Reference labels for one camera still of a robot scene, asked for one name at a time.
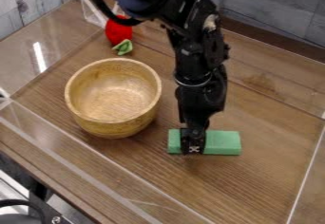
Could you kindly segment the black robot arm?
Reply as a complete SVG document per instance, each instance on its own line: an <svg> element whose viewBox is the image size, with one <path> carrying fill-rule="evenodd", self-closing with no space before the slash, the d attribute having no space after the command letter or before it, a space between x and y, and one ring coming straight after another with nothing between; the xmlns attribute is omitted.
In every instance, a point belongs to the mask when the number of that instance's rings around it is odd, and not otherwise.
<svg viewBox="0 0 325 224"><path fill-rule="evenodd" d="M175 54L174 80L179 121L186 126L169 133L171 151L217 154L221 143L209 129L210 117L225 109L230 47L212 0L115 0L127 14L118 17L105 0L91 0L109 19L126 27L149 20L162 23Z"/></svg>

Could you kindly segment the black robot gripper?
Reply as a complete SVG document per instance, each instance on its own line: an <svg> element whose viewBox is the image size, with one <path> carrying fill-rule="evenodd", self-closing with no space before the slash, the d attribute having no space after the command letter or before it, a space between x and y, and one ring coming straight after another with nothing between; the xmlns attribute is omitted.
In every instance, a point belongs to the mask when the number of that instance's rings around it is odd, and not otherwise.
<svg viewBox="0 0 325 224"><path fill-rule="evenodd" d="M205 152L210 117L225 109L226 96L228 72L224 65L213 71L212 80L203 86L177 87L179 120L187 127L181 129L181 151L185 155Z"/></svg>

